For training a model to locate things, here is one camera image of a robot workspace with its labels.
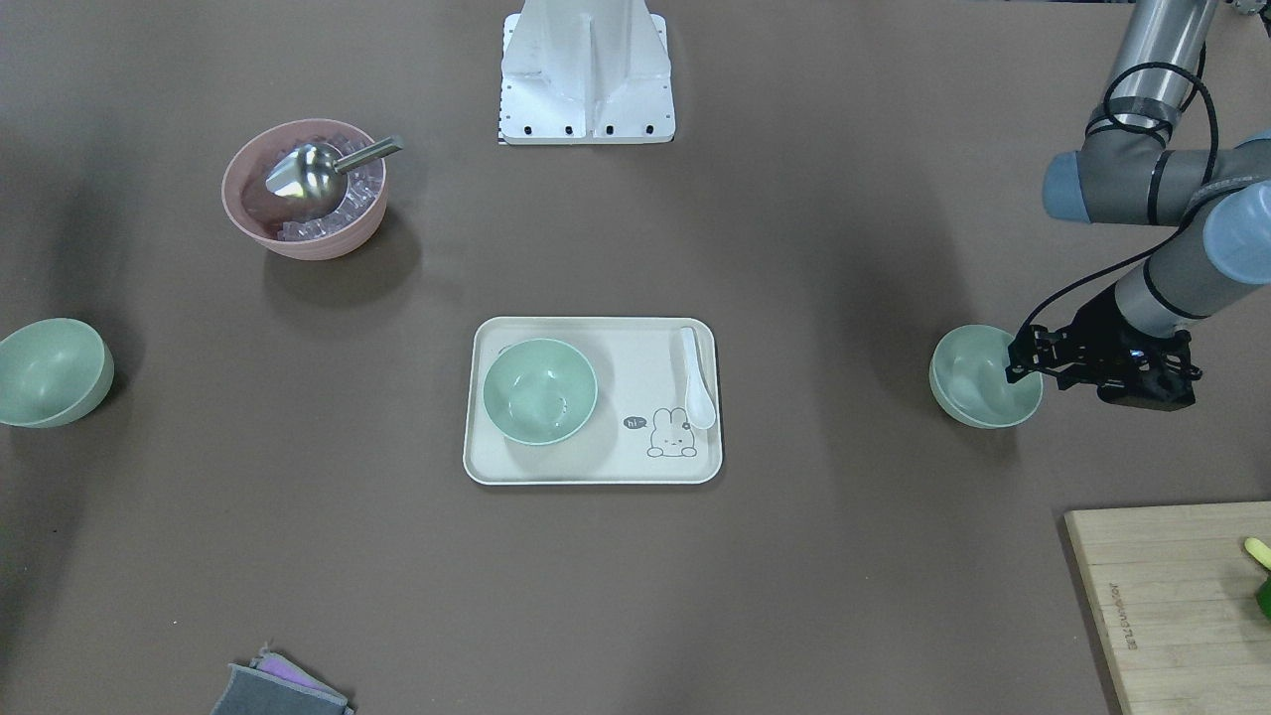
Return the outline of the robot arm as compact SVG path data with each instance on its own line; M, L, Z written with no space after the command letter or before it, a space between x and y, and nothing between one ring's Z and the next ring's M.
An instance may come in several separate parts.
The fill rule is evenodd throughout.
M1188 328L1270 281L1270 145L1173 150L1188 97L1202 86L1215 1L1136 3L1082 149L1043 180L1046 213L1085 224L1169 226L1127 272L1050 331L1026 317L1005 380L1045 373L1059 389L1092 384L1103 403L1172 411L1195 403L1201 370Z

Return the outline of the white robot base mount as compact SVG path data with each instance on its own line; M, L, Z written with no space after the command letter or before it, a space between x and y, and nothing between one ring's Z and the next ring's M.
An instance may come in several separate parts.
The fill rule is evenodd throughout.
M639 145L677 130L667 23L644 1L526 1L502 25L496 136Z

